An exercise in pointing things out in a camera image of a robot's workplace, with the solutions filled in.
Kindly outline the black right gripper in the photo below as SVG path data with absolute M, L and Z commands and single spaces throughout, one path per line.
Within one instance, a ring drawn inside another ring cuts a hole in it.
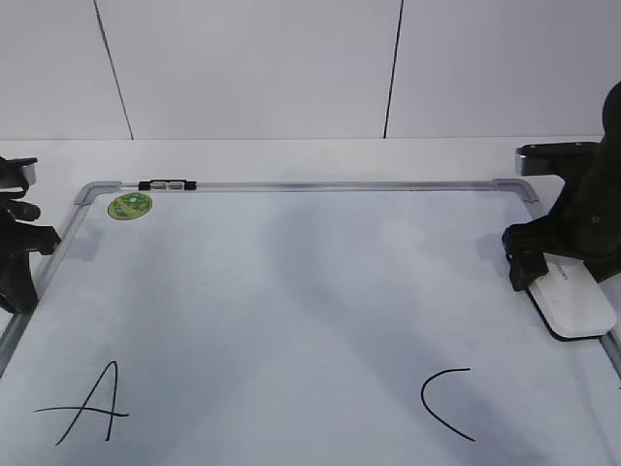
M 583 173 L 566 183 L 550 212 L 509 226 L 502 243 L 514 291 L 548 272 L 546 254 L 578 259 L 603 282 L 620 273 L 620 85 L 602 110 L 604 136 Z

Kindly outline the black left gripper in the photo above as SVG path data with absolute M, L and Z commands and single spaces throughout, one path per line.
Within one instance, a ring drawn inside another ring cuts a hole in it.
M 51 255 L 61 243 L 54 227 L 31 225 L 40 215 L 34 204 L 1 197 L 1 308 L 10 314 L 30 314 L 38 304 L 28 252 Z

